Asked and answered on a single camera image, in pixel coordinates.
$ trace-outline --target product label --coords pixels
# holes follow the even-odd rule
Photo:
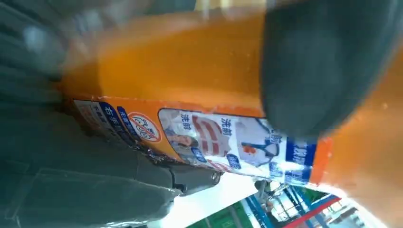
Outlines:
[[[148,151],[153,159],[170,158],[293,185],[310,182],[316,142],[292,140],[265,118],[160,108],[151,102],[143,103],[141,110],[104,101],[75,100],[75,104],[94,130]]]

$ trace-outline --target plastic bottle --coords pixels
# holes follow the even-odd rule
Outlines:
[[[170,14],[134,20],[90,44],[77,38],[61,89],[67,99],[138,107],[154,113],[148,116],[152,120],[164,107],[264,117],[259,85],[263,19],[260,9],[226,15],[210,11],[208,19],[201,12]],[[352,197],[395,226],[403,204],[402,60],[399,53],[363,105],[322,140],[307,185]],[[167,140],[146,144],[170,148]]]

